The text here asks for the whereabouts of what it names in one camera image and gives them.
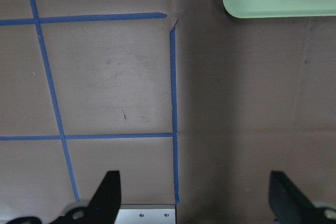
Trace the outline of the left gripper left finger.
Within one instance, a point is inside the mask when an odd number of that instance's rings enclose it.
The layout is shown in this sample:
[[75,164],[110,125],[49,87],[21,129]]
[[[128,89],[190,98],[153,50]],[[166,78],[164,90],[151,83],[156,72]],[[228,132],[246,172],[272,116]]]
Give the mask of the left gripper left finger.
[[86,209],[88,223],[115,223],[120,207],[120,172],[108,171],[89,201]]

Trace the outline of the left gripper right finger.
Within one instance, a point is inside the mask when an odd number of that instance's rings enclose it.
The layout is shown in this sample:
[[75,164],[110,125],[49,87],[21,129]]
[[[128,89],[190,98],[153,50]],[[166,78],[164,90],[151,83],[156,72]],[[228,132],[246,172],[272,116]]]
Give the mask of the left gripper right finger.
[[271,171],[268,202],[279,223],[314,223],[317,209],[281,171]]

